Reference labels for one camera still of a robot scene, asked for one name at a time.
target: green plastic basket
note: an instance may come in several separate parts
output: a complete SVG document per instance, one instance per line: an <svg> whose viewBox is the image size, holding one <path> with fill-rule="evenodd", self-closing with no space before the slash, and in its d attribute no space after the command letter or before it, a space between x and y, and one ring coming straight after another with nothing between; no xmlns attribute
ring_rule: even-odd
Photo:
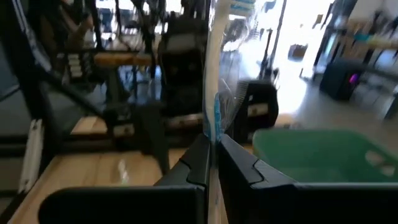
<svg viewBox="0 0 398 224"><path fill-rule="evenodd" d="M298 182L398 182L397 159L364 136L337 130L258 130L254 154Z"/></svg>

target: green bin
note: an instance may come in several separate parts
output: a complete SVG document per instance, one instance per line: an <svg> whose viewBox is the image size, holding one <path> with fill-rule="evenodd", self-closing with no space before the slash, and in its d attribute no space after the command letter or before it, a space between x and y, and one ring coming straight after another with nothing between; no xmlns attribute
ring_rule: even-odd
<svg viewBox="0 0 398 224"><path fill-rule="evenodd" d="M397 159L360 134L258 130L254 154L298 182L398 182Z"/></svg>

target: plastic bag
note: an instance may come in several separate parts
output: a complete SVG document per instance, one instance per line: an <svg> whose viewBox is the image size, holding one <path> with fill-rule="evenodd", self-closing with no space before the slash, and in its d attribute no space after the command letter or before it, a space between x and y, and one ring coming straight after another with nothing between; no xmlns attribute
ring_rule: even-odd
<svg viewBox="0 0 398 224"><path fill-rule="evenodd" d="M213 0L203 91L203 132L216 142L231 125L246 96L248 82L239 80L239 49L256 31L256 18L266 0Z"/></svg>

